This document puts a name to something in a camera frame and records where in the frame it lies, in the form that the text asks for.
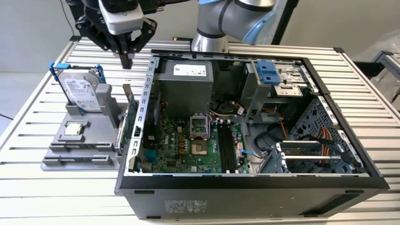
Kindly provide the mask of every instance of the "label sticker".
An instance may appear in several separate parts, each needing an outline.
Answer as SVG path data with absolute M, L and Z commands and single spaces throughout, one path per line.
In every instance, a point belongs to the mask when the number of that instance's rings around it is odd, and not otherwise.
M 205 65 L 182 65 L 173 66 L 173 75 L 175 76 L 206 76 Z
M 69 149 L 78 149 L 79 146 L 78 146 L 78 145 L 65 145 L 65 148 L 69 148 Z
M 241 116 L 243 113 L 243 108 L 239 106 L 238 110 L 237 110 L 237 114 Z
M 165 200 L 167 213 L 199 213 L 205 212 L 207 200 Z
M 66 88 L 75 105 L 85 111 L 98 111 L 99 105 L 91 88 L 85 80 L 65 79 Z
M 59 161 L 62 161 L 62 162 L 74 162 L 74 159 L 71 159 L 71 158 L 61 158 Z

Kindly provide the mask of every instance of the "cable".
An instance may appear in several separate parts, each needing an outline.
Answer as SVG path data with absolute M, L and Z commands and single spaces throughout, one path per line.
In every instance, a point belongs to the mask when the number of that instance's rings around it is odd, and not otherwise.
M 9 120 L 13 120 L 11 117 L 7 117 L 7 116 L 2 115 L 1 113 L 0 113 L 0 116 L 3 117 L 3 118 L 6 118 L 6 119 L 9 119 Z
M 67 23 L 67 25 L 69 25 L 69 27 L 70 27 L 71 35 L 74 36 L 73 28 L 71 28 L 71 26 L 70 26 L 70 23 L 69 23 L 69 20 L 67 20 L 66 14 L 65 14 L 65 9 L 63 9 L 62 0 L 59 0 L 59 3 L 61 3 L 61 7 L 62 7 L 62 13 L 63 13 L 63 17 L 65 17 L 66 23 Z
M 259 157 L 259 156 L 257 155 L 257 153 L 253 152 L 253 151 L 246 151 L 246 150 L 241 149 L 239 152 L 241 152 L 241 153 L 245 153 L 245 154 L 249 154 L 249 155 L 251 155 L 251 156 L 255 157 L 255 158 L 261 158 L 261 159 L 263 158 L 263 157 Z
M 287 139 L 287 136 L 286 136 L 286 131 L 285 131 L 285 127 L 282 126 L 282 119 L 279 118 L 279 128 L 281 128 L 281 132 L 282 132 L 282 138 L 283 140 Z
M 163 4 L 170 5 L 170 4 L 175 4 L 175 3 L 182 3 L 185 1 L 190 1 L 190 0 L 163 0 Z
M 209 111 L 215 115 L 215 116 L 234 116 L 235 114 L 222 114 L 222 113 L 218 113 L 218 112 L 214 112 L 211 109 L 209 109 Z

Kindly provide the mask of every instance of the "aluminum workbench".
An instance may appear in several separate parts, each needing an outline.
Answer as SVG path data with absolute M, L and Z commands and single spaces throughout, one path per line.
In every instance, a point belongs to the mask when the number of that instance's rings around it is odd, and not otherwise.
M 151 41 L 135 54 L 130 71 L 87 39 L 69 42 L 57 62 L 99 63 L 111 94 L 126 101 L 121 85 L 139 98 L 150 49 L 187 51 L 189 42 Z M 334 102 L 385 176 L 390 190 L 330 218 L 301 220 L 191 220 L 189 224 L 400 224 L 400 115 L 343 53 L 333 48 L 230 44 L 229 52 L 309 58 Z M 41 158 L 65 114 L 65 96 L 49 73 L 0 138 L 0 224 L 147 224 L 138 221 L 123 197 L 114 196 L 115 171 L 42 172 Z

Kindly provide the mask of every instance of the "white wall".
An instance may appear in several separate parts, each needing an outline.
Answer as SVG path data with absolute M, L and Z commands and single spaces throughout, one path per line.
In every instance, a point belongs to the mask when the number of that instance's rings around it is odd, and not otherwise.
M 381 34 L 398 29 L 400 0 L 299 0 L 283 45 L 339 46 L 355 54 Z M 195 32 L 197 1 L 165 7 L 149 16 L 157 38 Z M 58 0 L 0 0 L 0 71 L 45 72 L 71 35 Z
M 71 36 L 58 0 L 0 0 L 0 31 L 0 72 L 45 72 Z
M 349 56 L 400 29 L 400 0 L 299 0 L 282 45 L 341 47 Z

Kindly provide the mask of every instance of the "black cable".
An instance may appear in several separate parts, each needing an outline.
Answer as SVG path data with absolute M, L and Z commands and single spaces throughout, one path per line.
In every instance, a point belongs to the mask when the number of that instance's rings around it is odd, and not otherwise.
M 61 3 L 61 7 L 62 7 L 62 13 L 63 13 L 63 16 L 65 16 L 65 20 L 66 20 L 66 23 L 67 23 L 67 25 L 69 25 L 69 27 L 70 27 L 71 35 L 74 36 L 73 28 L 71 28 L 71 25 L 70 25 L 70 23 L 69 23 L 69 20 L 67 20 L 66 14 L 65 14 L 65 9 L 63 9 L 62 0 L 59 0 L 59 3 Z
M 10 117 L 2 115 L 1 113 L 0 113 L 0 116 L 3 117 L 3 118 L 6 118 L 6 119 L 9 119 L 9 120 L 13 120 L 13 118 L 10 118 Z
M 190 1 L 190 0 L 163 0 L 163 4 L 170 5 L 170 4 L 181 3 L 185 1 Z
M 398 95 L 400 95 L 400 93 L 397 93 L 397 94 L 394 95 L 394 97 L 391 98 L 391 103 L 395 101 L 395 98 L 398 97 Z

